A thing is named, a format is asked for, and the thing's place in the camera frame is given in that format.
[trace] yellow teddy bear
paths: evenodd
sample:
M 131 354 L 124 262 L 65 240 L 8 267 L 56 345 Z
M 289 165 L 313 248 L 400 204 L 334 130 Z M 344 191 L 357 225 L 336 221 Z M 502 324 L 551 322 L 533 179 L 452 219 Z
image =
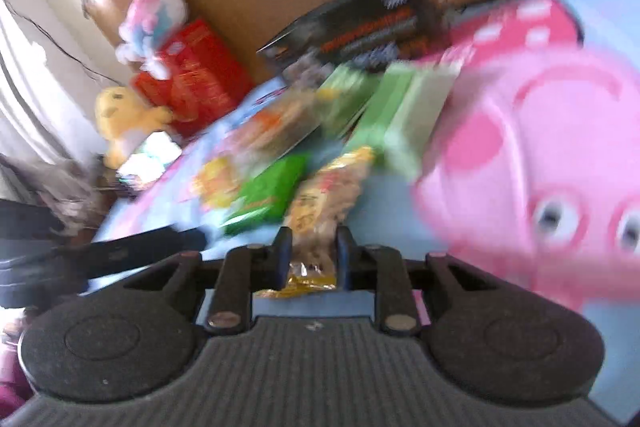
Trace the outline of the yellow teddy bear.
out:
M 118 169 L 151 133 L 171 123 L 172 113 L 168 107 L 145 107 L 129 87 L 111 87 L 95 101 L 95 121 L 110 142 L 104 164 Z

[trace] food package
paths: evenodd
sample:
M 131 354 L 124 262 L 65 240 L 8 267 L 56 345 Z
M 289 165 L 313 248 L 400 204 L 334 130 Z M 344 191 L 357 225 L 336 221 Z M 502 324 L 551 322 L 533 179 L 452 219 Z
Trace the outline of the food package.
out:
M 389 169 L 415 182 L 422 156 L 460 67 L 395 62 L 383 75 L 345 150 L 371 147 Z
M 445 36 L 433 0 L 331 0 L 292 22 L 258 54 L 290 85 L 317 88 L 338 64 L 382 71 L 422 57 Z
M 240 177 L 229 156 L 217 156 L 205 163 L 193 179 L 193 192 L 211 210 L 228 208 L 238 197 Z
M 247 181 L 238 194 L 238 209 L 222 224 L 226 235 L 279 223 L 305 174 L 306 161 L 306 155 L 290 154 Z
M 202 20 L 186 25 L 158 51 L 171 78 L 141 71 L 132 87 L 172 110 L 171 126 L 189 138 L 233 111 L 255 85 L 224 42 Z
M 322 131 L 343 136 L 364 111 L 380 83 L 378 74 L 338 66 L 316 92 L 321 104 Z
M 252 177 L 284 156 L 320 125 L 316 94 L 289 88 L 225 137 L 221 147 Z
M 293 234 L 287 285 L 259 296 L 294 297 L 335 289 L 335 231 L 358 199 L 372 162 L 373 151 L 362 147 L 335 159 L 300 185 L 283 223 Z

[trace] red box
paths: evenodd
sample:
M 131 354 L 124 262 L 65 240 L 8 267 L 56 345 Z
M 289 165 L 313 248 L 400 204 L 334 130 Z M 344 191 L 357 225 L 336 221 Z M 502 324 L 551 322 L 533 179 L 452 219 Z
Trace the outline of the red box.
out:
M 158 55 L 171 71 L 156 80 L 145 71 L 131 85 L 153 105 L 174 112 L 171 126 L 189 138 L 233 111 L 255 84 L 203 20 L 186 25 Z

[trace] snack bag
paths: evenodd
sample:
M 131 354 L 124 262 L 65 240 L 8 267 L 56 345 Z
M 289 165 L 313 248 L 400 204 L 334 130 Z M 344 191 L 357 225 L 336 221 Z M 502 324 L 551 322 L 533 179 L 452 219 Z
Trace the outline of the snack bag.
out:
M 345 150 L 370 146 L 380 163 L 414 183 L 436 121 L 458 77 L 458 65 L 393 62 Z
M 222 147 L 251 177 L 284 156 L 319 125 L 315 91 L 289 88 L 231 131 Z
M 226 235 L 281 221 L 305 173 L 306 160 L 303 154 L 285 156 L 247 181 L 238 194 L 238 210 L 222 224 Z
M 231 159 L 218 156 L 202 166 L 192 188 L 207 210 L 228 208 L 238 196 L 240 178 Z
M 169 107 L 171 126 L 183 138 L 232 112 L 255 87 L 222 39 L 200 19 L 165 42 L 158 57 L 170 78 L 157 80 L 141 71 L 132 87 L 152 105 Z
M 361 147 L 300 185 L 283 222 L 293 233 L 289 280 L 283 290 L 265 290 L 259 296 L 295 297 L 335 289 L 335 230 L 358 199 L 373 158 L 370 147 Z
M 331 138 L 343 136 L 367 107 L 380 76 L 341 65 L 316 92 L 322 131 Z

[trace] cardboard box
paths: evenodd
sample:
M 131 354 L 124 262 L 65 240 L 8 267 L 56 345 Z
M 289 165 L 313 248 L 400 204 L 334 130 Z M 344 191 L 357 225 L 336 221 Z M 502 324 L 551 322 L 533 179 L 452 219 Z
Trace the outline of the cardboard box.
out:
M 432 0 L 332 0 L 275 36 L 258 54 L 288 83 L 320 84 L 338 64 L 383 70 L 444 46 Z

